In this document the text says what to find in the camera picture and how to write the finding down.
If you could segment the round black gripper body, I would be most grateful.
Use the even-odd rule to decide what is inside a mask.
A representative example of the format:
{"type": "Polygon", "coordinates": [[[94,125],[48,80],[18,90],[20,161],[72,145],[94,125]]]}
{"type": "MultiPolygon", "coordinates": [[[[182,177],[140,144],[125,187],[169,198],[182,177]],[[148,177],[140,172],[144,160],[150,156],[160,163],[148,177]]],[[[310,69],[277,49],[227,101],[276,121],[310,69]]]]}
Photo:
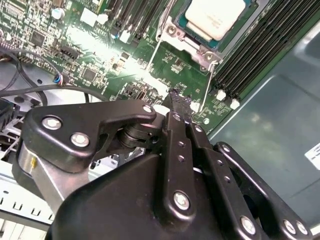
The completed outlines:
{"type": "Polygon", "coordinates": [[[221,198],[210,195],[197,160],[145,155],[72,193],[52,240],[234,240],[221,198]]]}

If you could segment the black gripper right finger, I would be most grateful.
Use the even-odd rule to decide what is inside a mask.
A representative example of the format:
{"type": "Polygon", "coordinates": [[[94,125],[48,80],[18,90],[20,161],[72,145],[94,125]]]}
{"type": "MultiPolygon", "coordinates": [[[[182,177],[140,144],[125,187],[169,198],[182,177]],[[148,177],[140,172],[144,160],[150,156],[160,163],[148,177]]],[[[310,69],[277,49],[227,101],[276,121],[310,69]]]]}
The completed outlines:
{"type": "Polygon", "coordinates": [[[211,144],[194,123],[191,100],[180,113],[191,141],[198,213],[182,240],[311,240],[305,222],[227,143],[211,144]]]}

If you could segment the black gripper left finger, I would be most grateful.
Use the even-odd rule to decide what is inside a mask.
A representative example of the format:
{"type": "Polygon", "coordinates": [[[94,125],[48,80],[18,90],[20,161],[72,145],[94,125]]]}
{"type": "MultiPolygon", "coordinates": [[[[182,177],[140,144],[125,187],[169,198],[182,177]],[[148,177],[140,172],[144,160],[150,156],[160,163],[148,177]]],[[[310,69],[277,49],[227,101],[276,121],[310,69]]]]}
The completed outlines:
{"type": "Polygon", "coordinates": [[[144,148],[162,156],[166,171],[189,172],[189,109],[175,92],[164,105],[136,98],[34,108],[22,125],[13,175],[57,213],[71,193],[89,182],[92,162],[113,154],[144,148]]]}

